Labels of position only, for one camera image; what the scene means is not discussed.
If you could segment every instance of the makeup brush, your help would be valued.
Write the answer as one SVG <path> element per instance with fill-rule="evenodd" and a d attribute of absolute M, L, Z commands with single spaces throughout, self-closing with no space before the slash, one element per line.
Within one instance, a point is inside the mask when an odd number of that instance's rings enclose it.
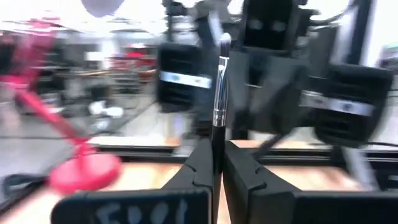
<path fill-rule="evenodd" d="M 215 174 L 221 173 L 225 148 L 225 121 L 228 100 L 227 66 L 231 36 L 224 33 L 220 40 L 220 59 L 218 62 L 218 75 L 213 109 L 213 127 L 211 132 L 211 147 L 213 150 L 213 165 Z"/>

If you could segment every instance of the red lamp base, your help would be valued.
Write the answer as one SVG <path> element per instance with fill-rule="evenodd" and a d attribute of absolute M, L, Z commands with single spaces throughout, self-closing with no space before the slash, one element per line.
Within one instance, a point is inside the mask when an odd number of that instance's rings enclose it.
<path fill-rule="evenodd" d="M 73 194 L 102 189 L 119 177 L 122 164 L 114 155 L 89 154 L 80 159 L 70 159 L 51 171 L 49 185 L 62 194 Z"/>

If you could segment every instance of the silver ferrule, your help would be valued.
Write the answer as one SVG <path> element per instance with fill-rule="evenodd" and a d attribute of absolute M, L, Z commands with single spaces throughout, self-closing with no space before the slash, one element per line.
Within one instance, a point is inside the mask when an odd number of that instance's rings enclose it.
<path fill-rule="evenodd" d="M 220 57 L 213 110 L 213 126 L 223 127 L 226 121 L 226 107 L 228 100 L 228 81 L 226 68 L 228 57 Z"/>

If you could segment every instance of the wooden surface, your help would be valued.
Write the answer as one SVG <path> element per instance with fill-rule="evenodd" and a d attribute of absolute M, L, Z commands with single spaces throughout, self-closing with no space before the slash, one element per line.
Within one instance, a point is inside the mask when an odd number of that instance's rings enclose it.
<path fill-rule="evenodd" d="M 234 141 L 240 147 L 255 147 L 257 141 Z M 307 147 L 302 142 L 285 142 L 280 147 Z M 103 190 L 139 190 L 161 188 L 181 167 L 180 164 L 125 163 L 122 176 Z M 267 167 L 279 177 L 302 190 L 361 190 L 359 184 L 334 167 Z M 0 224 L 49 224 L 53 206 L 62 195 L 43 187 L 0 218 Z M 219 224 L 229 224 L 224 187 L 221 186 Z"/>

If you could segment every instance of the wooden table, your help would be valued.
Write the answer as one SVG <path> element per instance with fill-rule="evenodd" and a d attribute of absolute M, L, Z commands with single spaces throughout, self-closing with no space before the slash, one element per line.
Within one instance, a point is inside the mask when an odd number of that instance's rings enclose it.
<path fill-rule="evenodd" d="M 239 147 L 255 147 L 257 141 L 234 141 Z M 284 142 L 279 147 L 310 148 L 304 142 Z M 181 164 L 125 163 L 122 176 L 103 190 L 139 190 L 161 188 L 179 170 Z M 334 167 L 267 166 L 269 170 L 302 190 L 362 190 L 342 170 Z M 63 196 L 41 188 L 0 218 L 0 224 L 49 224 L 53 206 Z M 219 224 L 229 224 L 224 187 L 221 186 Z"/>

